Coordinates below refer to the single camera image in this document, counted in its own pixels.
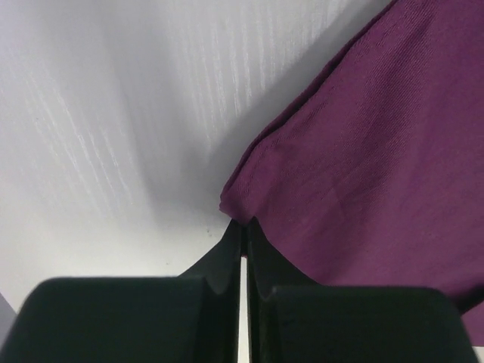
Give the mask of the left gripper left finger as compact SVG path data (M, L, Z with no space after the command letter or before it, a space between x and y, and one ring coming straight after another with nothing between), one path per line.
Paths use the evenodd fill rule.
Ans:
M237 361L242 228L176 277L54 278L26 298L3 362Z

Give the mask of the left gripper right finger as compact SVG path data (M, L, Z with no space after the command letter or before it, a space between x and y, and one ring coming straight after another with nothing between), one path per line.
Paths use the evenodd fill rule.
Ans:
M247 227L252 362L475 362L460 311L438 290L335 287L302 273Z

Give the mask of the purple cloth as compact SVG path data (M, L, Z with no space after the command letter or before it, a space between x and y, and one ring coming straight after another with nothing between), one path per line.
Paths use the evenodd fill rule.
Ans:
M220 208L320 284L483 307L483 3L394 1L249 146Z

